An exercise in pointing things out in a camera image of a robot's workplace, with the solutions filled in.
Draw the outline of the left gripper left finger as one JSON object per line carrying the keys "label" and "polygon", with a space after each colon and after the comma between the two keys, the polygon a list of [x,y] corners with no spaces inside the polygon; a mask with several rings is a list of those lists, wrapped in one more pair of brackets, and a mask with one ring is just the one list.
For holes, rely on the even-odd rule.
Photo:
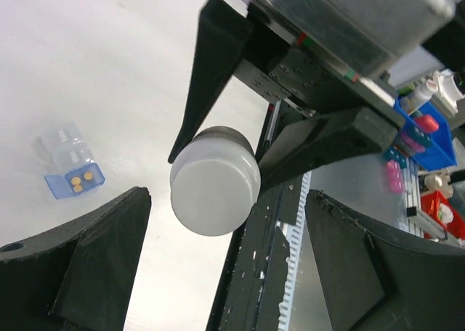
{"label": "left gripper left finger", "polygon": [[122,330],[150,209],[148,190],[133,187],[1,247],[1,329]]}

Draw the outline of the clear blue pill organizer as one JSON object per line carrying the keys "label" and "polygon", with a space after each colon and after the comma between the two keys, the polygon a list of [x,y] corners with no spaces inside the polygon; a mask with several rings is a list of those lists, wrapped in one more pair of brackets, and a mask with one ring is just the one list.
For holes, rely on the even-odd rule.
{"label": "clear blue pill organizer", "polygon": [[[41,133],[40,140],[54,166],[54,173],[47,174],[44,179],[55,199],[78,197],[105,183],[105,177],[75,123],[48,128]],[[91,181],[84,179],[87,171],[93,173]],[[83,187],[79,193],[73,191],[75,185],[71,184],[71,179],[76,176]]]}

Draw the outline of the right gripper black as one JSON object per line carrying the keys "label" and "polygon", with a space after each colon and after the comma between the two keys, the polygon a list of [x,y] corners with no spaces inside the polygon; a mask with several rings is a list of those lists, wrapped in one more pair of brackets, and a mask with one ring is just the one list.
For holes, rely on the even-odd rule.
{"label": "right gripper black", "polygon": [[192,141],[234,73],[271,103],[285,100],[302,115],[324,114],[277,135],[258,162],[261,195],[321,166],[386,151],[405,123],[391,89],[339,66],[304,34],[285,41],[264,22],[250,21],[224,0],[203,6],[169,163]]}

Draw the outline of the white vitamin pill bottle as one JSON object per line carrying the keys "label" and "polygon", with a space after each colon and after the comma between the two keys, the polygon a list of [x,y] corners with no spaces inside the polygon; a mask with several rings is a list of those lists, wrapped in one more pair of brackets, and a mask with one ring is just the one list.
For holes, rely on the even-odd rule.
{"label": "white vitamin pill bottle", "polygon": [[239,228],[257,202],[261,174],[241,132],[213,126],[175,158],[170,199],[179,222],[199,235],[217,237]]}

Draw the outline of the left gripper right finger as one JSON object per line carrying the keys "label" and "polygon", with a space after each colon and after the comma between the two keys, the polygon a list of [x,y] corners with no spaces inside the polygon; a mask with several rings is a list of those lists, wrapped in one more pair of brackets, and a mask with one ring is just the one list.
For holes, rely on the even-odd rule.
{"label": "left gripper right finger", "polygon": [[464,249],[310,190],[307,227],[334,330],[463,330]]}

